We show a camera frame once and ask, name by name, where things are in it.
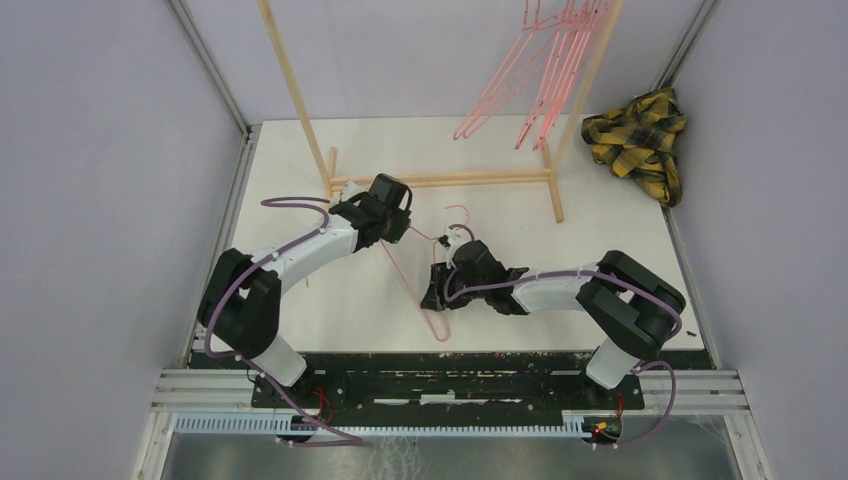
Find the wooden clothes rack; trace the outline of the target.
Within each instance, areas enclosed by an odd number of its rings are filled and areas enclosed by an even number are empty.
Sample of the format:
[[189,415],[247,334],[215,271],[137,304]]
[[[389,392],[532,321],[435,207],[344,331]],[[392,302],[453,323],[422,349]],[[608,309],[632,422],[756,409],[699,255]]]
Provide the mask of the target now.
[[413,189],[539,184],[550,198],[555,221],[561,222],[566,216],[562,173],[580,140],[586,102],[622,8],[619,1],[599,1],[576,83],[547,141],[533,150],[531,144],[515,149],[515,143],[538,81],[468,139],[453,139],[467,113],[458,117],[312,120],[272,6],[262,1],[259,16],[295,116],[262,123],[256,163],[248,179],[249,194],[257,197],[268,192],[271,179],[279,178],[286,187],[302,187],[329,198],[348,181],[370,185],[380,171]]

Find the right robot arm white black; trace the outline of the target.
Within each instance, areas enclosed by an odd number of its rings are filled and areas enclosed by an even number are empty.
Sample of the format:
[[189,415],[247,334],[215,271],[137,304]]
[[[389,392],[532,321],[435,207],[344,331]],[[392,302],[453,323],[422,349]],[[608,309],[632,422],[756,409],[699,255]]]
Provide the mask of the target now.
[[454,249],[430,267],[420,306],[442,312],[481,299],[501,315],[582,311],[605,333],[577,382],[580,400],[602,408],[625,376],[657,360],[664,344],[682,329],[684,295],[620,250],[567,270],[507,267],[480,240]]

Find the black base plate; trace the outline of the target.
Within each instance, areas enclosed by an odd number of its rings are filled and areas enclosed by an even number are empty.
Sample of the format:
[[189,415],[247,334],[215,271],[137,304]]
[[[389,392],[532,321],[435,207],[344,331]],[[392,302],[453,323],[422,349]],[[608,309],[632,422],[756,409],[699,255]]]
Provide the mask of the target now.
[[588,352],[309,353],[287,395],[341,427],[556,426],[564,412],[645,407],[640,382],[608,390]]

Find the aluminium frame rail left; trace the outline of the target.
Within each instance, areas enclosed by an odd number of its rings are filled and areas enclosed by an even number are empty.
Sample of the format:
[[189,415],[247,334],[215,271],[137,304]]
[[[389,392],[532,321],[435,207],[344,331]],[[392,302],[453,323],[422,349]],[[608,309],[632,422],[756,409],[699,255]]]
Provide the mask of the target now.
[[202,75],[201,83],[193,91],[210,94],[213,98],[211,113],[201,113],[199,109],[192,108],[192,119],[181,124],[183,127],[197,127],[204,135],[199,142],[204,154],[188,169],[188,179],[206,189],[194,196],[199,201],[198,212],[184,217],[185,220],[200,220],[202,225],[185,226],[180,233],[182,239],[192,240],[187,252],[198,260],[190,268],[178,270],[188,275],[190,283],[177,294],[185,305],[171,317],[174,325],[167,331],[168,338],[179,340],[178,353],[165,364],[167,369],[188,367],[193,342],[201,330],[196,321],[199,302],[217,256],[232,238],[236,210],[252,161],[254,139],[258,136],[258,129],[243,114],[220,62],[215,58],[209,42],[209,30],[202,26],[198,17],[204,7],[216,5],[215,1],[165,3],[192,53],[192,71]]

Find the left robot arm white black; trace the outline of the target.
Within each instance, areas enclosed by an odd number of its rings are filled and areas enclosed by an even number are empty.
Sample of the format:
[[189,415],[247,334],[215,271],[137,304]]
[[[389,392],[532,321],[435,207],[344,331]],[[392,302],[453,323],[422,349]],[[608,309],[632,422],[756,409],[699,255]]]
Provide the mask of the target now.
[[272,197],[268,208],[301,208],[321,215],[299,237],[254,254],[236,248],[216,260],[196,320],[206,330],[210,358],[238,356],[276,382],[278,396],[293,407],[313,397],[307,362],[279,331],[282,298],[325,265],[385,241],[398,243],[411,226],[411,188],[378,174],[368,188],[349,181],[336,200]]

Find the yellow plaid shirt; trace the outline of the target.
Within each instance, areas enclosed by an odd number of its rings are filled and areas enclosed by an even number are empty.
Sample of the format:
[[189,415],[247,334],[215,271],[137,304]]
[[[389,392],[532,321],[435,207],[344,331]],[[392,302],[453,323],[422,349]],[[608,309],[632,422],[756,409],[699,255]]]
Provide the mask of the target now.
[[671,208],[683,199],[675,142],[686,124],[676,90],[664,87],[623,108],[585,118],[580,134],[596,164]]

